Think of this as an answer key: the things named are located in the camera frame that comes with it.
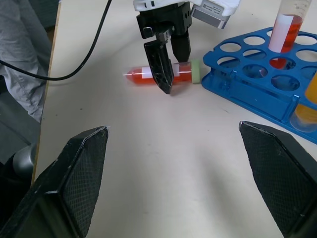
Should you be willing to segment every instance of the test tube rack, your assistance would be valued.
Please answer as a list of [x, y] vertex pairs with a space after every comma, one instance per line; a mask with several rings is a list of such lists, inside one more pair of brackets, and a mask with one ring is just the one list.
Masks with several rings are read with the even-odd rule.
[[[295, 43], [288, 53], [275, 53], [268, 49], [272, 27], [224, 40], [204, 56], [204, 64], [211, 68], [202, 79], [202, 86], [249, 111], [276, 123], [287, 130], [317, 144], [317, 131], [306, 133], [290, 123], [298, 104], [317, 110], [317, 105], [305, 97], [310, 80], [317, 71], [317, 62], [299, 59], [299, 51], [317, 52], [314, 45]], [[300, 32], [299, 36], [317, 39], [317, 35]], [[260, 37], [261, 45], [248, 45], [245, 39]], [[241, 49], [225, 52], [221, 46], [238, 44]], [[257, 51], [245, 56], [246, 52]], [[270, 60], [283, 58], [287, 65], [283, 70], [270, 65]]]

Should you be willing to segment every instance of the table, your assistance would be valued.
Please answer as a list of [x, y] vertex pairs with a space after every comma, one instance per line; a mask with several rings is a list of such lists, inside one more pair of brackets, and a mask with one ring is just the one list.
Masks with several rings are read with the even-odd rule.
[[[222, 40], [272, 26], [275, 0], [243, 0], [224, 30], [193, 19], [191, 58]], [[63, 0], [51, 76], [82, 61], [105, 0]], [[314, 32], [313, 2], [302, 30]], [[108, 125], [109, 141], [92, 237], [282, 238], [254, 183], [238, 130], [241, 120], [279, 126], [205, 90], [131, 87], [122, 77], [146, 65], [132, 0], [115, 0], [96, 49], [72, 79], [50, 83], [44, 108], [36, 176], [69, 138]], [[294, 137], [316, 157], [317, 146]]]

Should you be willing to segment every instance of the cable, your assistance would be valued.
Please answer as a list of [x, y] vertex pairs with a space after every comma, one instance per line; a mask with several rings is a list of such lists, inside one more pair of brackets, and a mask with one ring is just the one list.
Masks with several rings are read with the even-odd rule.
[[39, 79], [42, 79], [42, 80], [46, 80], [46, 81], [61, 81], [61, 80], [65, 80], [65, 79], [68, 79], [72, 76], [74, 76], [75, 74], [77, 74], [81, 68], [85, 65], [85, 63], [87, 62], [87, 60], [89, 59], [89, 57], [91, 56], [95, 46], [96, 46], [96, 43], [97, 43], [97, 40], [98, 40], [98, 37], [100, 35], [100, 32], [101, 32], [101, 29], [103, 27], [103, 24], [104, 24], [104, 21], [105, 21], [105, 18], [107, 16], [107, 13], [108, 13], [108, 10], [109, 10], [109, 7], [110, 7], [110, 4], [111, 4], [112, 0], [108, 0], [107, 2], [107, 5], [106, 5], [106, 8], [105, 8], [105, 11], [103, 13], [103, 16], [101, 17], [101, 20], [100, 20], [100, 23], [99, 23], [99, 27], [98, 27], [98, 30], [96, 32], [96, 35], [95, 35], [95, 38], [94, 38], [94, 41], [86, 55], [86, 57], [84, 58], [84, 60], [82, 61], [82, 63], [70, 74], [66, 75], [66, 76], [63, 76], [63, 77], [56, 77], [56, 78], [51, 78], [51, 77], [46, 77], [46, 76], [41, 76], [41, 75], [37, 75], [37, 74], [33, 74], [33, 73], [30, 73], [30, 72], [27, 72], [25, 70], [22, 70], [18, 67], [15, 67], [7, 62], [4, 62], [2, 60], [0, 60], [0, 64], [4, 65], [4, 66], [7, 66], [9, 68], [12, 68], [20, 73], [24, 73], [28, 76], [31, 76], [31, 77], [35, 77], [35, 78], [39, 78]]

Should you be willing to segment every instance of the green cap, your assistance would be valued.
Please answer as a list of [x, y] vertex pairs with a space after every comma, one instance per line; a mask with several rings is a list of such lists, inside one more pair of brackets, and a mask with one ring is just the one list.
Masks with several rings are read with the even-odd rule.
[[200, 83], [200, 62], [199, 59], [193, 59], [191, 61], [192, 66], [192, 83]]

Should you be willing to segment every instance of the clothing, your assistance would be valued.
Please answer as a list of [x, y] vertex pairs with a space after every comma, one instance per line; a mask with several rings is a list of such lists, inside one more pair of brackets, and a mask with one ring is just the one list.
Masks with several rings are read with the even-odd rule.
[[[28, 0], [0, 0], [0, 59], [25, 71], [47, 75], [52, 45]], [[45, 81], [0, 65], [13, 98], [40, 122]]]

